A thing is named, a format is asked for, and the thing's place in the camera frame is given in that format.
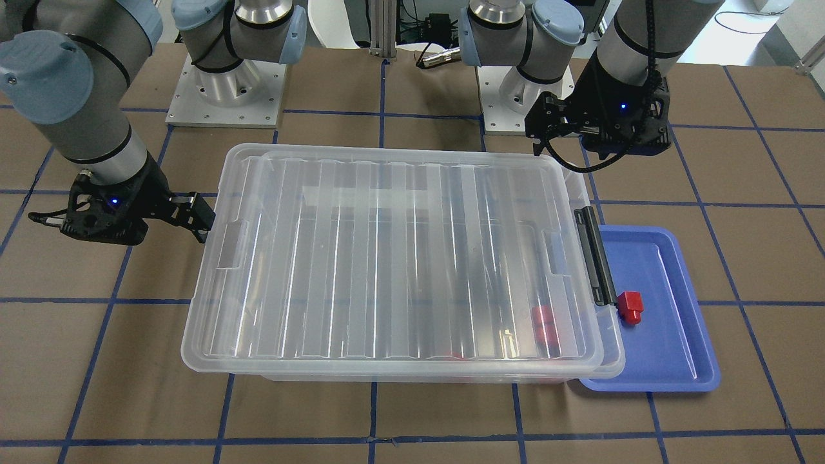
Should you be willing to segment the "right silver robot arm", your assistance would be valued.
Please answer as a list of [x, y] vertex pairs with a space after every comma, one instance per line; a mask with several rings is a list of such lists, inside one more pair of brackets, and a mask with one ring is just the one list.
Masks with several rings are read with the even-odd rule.
[[[264, 70], [295, 64], [307, 11], [292, 1], [174, 1], [189, 56], [171, 123], [273, 124], [280, 92]], [[153, 55], [163, 20], [153, 1], [3, 1], [2, 94], [79, 173], [68, 205], [31, 221], [74, 240], [137, 246], [147, 220], [204, 243], [215, 212], [200, 193], [178, 195], [121, 110]]]

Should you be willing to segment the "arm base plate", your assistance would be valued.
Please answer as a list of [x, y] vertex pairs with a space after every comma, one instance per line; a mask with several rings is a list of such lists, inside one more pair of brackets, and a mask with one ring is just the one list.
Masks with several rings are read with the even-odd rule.
[[166, 121], [176, 127], [274, 130], [288, 70], [285, 64], [244, 61], [226, 73], [206, 73], [186, 56]]
[[570, 67], [548, 85], [528, 81], [515, 67], [477, 67], [478, 97], [484, 130], [489, 135], [525, 136], [525, 117], [542, 92], [563, 99], [574, 90]]

